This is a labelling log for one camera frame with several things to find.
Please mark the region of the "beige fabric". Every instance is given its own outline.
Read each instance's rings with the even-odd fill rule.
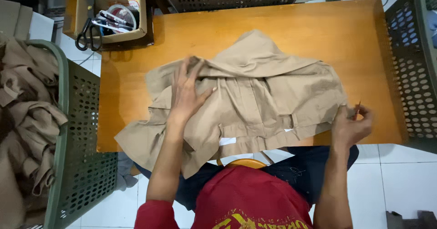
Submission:
[[[53,105],[58,68],[48,50],[0,35],[0,59],[0,228],[15,229],[44,223],[67,118]]]
[[[201,58],[192,57],[190,68]],[[331,128],[338,106],[346,101],[334,69],[316,59],[282,53],[260,31],[243,34],[212,60],[205,60],[196,86],[217,91],[185,127],[182,173],[192,176],[211,158],[292,146]],[[116,137],[123,151],[152,170],[171,106],[171,76],[181,60],[145,76],[153,99],[150,120],[130,123]],[[236,143],[219,147],[222,137]]]

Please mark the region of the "dark pants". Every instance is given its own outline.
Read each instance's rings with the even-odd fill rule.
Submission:
[[[322,190],[329,151],[329,146],[288,147],[288,152],[295,156],[259,170],[289,183],[309,204],[315,204]],[[347,170],[357,160],[358,153],[357,146],[352,146],[347,161]],[[135,165],[144,176],[150,178],[152,173],[149,170],[145,170],[136,163]],[[195,210],[196,199],[203,186],[223,169],[223,166],[205,163],[196,174],[188,179],[180,175],[175,200],[187,210]]]

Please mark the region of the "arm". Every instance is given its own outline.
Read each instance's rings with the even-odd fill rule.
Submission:
[[[173,203],[179,185],[180,167],[182,164],[183,130],[187,121],[193,116],[216,88],[206,90],[197,95],[194,82],[199,74],[203,62],[197,64],[189,77],[187,57],[181,67],[174,71],[172,81],[172,106],[167,119],[167,129],[156,159],[146,201],[163,200]]]
[[[352,229],[347,199],[347,160],[349,149],[371,133],[372,113],[359,108],[362,120],[347,118],[346,106],[340,106],[332,127],[332,145],[325,166],[322,192],[314,211],[315,229]]]

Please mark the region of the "green plastic basket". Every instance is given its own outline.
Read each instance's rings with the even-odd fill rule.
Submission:
[[[100,78],[67,59],[54,43],[30,40],[51,50],[59,66],[59,109],[68,116],[61,126],[44,228],[62,229],[114,191],[117,153],[97,153]]]
[[[437,154],[437,49],[426,20],[437,0],[397,0],[386,12],[408,147]]]

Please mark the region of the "person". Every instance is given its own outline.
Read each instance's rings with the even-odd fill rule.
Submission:
[[[356,144],[371,133],[372,112],[360,105],[361,120],[338,108],[331,146],[288,147],[295,156],[261,169],[225,168],[210,163],[181,176],[183,131],[187,121],[215,91],[198,95],[194,86],[202,64],[187,75],[188,59],[175,70],[173,98],[163,144],[148,177],[145,204],[135,228],[178,228],[173,201],[195,212],[192,228],[348,229],[347,170],[358,157]],[[309,210],[315,204],[314,225]]]

